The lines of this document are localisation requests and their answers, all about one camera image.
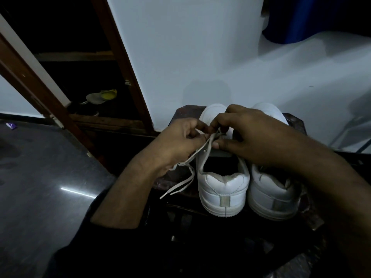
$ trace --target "blue curtain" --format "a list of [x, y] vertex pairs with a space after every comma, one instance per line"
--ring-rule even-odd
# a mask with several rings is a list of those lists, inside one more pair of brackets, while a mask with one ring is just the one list
[[368, 0], [269, 0], [263, 35], [278, 44], [299, 42], [324, 30], [371, 36], [369, 5]]

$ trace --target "person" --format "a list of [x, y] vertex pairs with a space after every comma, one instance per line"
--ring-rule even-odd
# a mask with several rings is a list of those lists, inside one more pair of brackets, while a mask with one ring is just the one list
[[75, 238], [53, 256], [45, 277], [143, 273], [174, 277], [171, 265], [177, 259], [163, 240], [165, 228], [146, 229], [150, 224], [144, 211], [152, 184], [174, 164], [184, 162], [211, 133], [229, 127], [239, 139], [216, 140], [212, 146], [300, 178], [354, 276], [371, 277], [371, 186], [326, 146], [259, 110], [234, 104], [210, 126], [185, 118], [164, 129], [131, 160], [109, 191], [97, 197]]

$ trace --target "black baseboard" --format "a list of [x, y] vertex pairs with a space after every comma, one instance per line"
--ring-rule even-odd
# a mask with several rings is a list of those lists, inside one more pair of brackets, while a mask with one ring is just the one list
[[48, 125], [48, 126], [55, 125], [54, 121], [51, 118], [37, 118], [37, 117], [4, 114], [4, 113], [0, 113], [0, 120], [3, 120], [5, 122], [19, 121], [19, 122], [27, 122], [27, 123], [34, 123], [34, 124], [41, 124], [41, 125]]

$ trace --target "blue cloth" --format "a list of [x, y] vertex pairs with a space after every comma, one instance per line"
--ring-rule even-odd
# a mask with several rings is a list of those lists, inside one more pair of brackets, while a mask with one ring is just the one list
[[290, 44], [324, 30], [342, 29], [351, 17], [350, 0], [269, 0], [269, 23], [263, 35], [271, 42]]

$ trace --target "floor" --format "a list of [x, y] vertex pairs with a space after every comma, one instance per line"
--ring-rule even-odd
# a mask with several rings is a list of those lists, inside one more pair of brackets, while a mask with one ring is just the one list
[[0, 120], [0, 277], [41, 277], [115, 177], [66, 131], [17, 125]]

